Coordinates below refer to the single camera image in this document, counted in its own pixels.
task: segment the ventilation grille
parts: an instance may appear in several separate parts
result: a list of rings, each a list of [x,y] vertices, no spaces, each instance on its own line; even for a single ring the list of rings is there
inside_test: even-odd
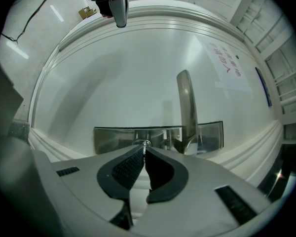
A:
[[[257,215],[231,187],[224,186],[215,191],[240,225]]]
[[[77,172],[79,170],[80,169],[78,169],[76,166],[74,166],[74,167],[70,167],[70,168],[65,168],[65,169],[57,170],[56,172],[57,172],[57,174],[59,176],[66,176],[66,175],[75,173],[75,172]]]

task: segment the concrete floor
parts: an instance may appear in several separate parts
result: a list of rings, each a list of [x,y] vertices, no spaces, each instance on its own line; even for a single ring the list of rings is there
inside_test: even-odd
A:
[[[14,39],[43,0],[17,0],[11,7],[3,33]],[[52,6],[62,20],[55,14]],[[30,21],[19,43],[5,37],[0,39],[0,64],[14,83],[15,89],[24,98],[15,119],[28,121],[30,101],[37,78],[48,57],[61,39],[82,21],[78,11],[95,2],[85,0],[47,0]]]

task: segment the paper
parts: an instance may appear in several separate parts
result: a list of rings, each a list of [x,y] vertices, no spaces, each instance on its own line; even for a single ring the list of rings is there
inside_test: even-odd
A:
[[[228,44],[211,38],[199,38],[221,80],[221,87],[252,92],[238,59]]]

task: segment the metal lever handle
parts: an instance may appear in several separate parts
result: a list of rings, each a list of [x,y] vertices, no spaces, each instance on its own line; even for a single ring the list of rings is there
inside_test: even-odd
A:
[[[193,155],[197,152],[198,126],[194,91],[187,70],[177,75],[177,83],[181,108],[182,141],[176,141],[175,148],[184,155]]]

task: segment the door handle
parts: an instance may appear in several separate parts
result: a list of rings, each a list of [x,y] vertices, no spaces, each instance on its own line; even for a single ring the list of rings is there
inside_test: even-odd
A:
[[[182,141],[176,140],[174,146],[181,154],[193,155],[197,153],[198,125],[193,86],[187,70],[177,75],[177,83],[181,108]]]

